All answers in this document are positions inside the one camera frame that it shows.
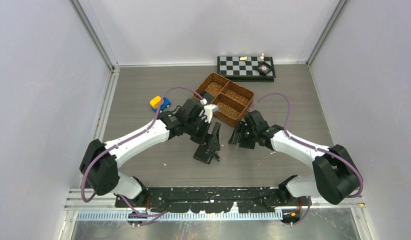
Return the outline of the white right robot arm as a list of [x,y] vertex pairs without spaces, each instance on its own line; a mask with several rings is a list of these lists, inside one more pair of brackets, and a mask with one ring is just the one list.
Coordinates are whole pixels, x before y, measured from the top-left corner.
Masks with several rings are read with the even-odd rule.
[[363,178],[343,146],[319,145],[277,124],[270,126],[257,110],[247,113],[244,120],[236,123],[228,142],[246,149],[254,149],[259,144],[289,155],[313,170],[312,176],[292,175],[279,184],[279,200],[285,205],[292,205],[300,197],[318,196],[337,205],[361,193]]

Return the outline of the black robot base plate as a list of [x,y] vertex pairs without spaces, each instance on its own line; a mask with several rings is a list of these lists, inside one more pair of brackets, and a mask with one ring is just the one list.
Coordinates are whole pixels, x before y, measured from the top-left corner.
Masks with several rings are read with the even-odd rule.
[[148,187],[134,199],[116,195],[117,208],[133,207],[154,214],[227,213],[237,208],[239,213],[270,213],[277,207],[300,210],[311,205],[308,197],[290,196],[287,190],[272,186],[250,187]]

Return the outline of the black white chessboard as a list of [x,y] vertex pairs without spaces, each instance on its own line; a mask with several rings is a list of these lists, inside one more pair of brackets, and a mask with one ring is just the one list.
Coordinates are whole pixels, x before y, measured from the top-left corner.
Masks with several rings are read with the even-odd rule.
[[[276,78],[274,61],[271,56],[244,56],[247,61],[239,61],[241,56],[218,56],[216,73],[234,82],[263,82],[273,83]],[[260,75],[257,66],[266,62],[272,67],[268,75]]]

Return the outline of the blue toy car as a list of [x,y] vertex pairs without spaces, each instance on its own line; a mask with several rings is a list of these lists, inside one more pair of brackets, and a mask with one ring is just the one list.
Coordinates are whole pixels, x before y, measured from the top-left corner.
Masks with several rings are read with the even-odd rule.
[[162,98],[162,104],[161,104],[161,106],[160,106],[159,108],[154,109],[154,108],[151,107],[151,109],[152,109],[155,113],[156,113],[156,112],[161,113],[161,112],[163,112],[165,109],[169,108],[170,105],[171,105],[171,101],[170,101],[168,98],[164,97],[164,98]]

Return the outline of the black card in basket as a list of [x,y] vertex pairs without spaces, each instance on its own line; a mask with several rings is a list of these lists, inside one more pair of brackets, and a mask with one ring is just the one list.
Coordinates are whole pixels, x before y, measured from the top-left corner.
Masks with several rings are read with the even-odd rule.
[[200,94],[204,99],[206,99],[208,104],[211,104],[212,101],[215,99],[213,95],[211,95],[209,92],[204,91]]

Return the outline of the woven wicker divided basket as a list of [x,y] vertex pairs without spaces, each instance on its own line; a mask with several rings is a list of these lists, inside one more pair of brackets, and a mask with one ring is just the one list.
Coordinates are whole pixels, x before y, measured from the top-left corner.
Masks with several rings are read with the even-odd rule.
[[255,95],[253,91],[215,72],[207,76],[195,90],[200,96],[204,91],[215,97],[211,104],[219,107],[214,117],[233,128],[247,113]]

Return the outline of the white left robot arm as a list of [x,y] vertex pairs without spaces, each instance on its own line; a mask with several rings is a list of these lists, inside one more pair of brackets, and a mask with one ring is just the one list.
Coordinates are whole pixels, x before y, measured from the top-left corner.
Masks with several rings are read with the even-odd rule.
[[94,139],[89,143],[79,167],[83,175],[81,189],[89,184],[94,196],[122,195],[133,206],[143,206],[147,194],[141,181],[124,175],[119,168],[137,154],[184,134],[198,144],[193,155],[195,160],[205,164],[210,164],[213,159],[219,161],[221,125],[215,123],[209,132],[212,118],[218,112],[216,104],[190,98],[173,111],[159,112],[151,122],[123,137],[105,143]]

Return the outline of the yellow toy block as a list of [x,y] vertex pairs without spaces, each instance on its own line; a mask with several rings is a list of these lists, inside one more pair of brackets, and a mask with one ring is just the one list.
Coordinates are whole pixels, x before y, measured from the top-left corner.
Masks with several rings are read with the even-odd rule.
[[153,109],[157,109],[161,106],[163,99],[161,96],[155,96],[153,99],[150,100],[149,104]]

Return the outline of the black leather card holder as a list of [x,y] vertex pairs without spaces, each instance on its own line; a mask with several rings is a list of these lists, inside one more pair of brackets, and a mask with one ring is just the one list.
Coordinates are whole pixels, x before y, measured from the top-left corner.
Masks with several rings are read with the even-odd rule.
[[213,159],[218,162],[221,161],[221,158],[216,150],[207,148],[205,145],[199,145],[196,149],[193,158],[205,164],[210,164]]

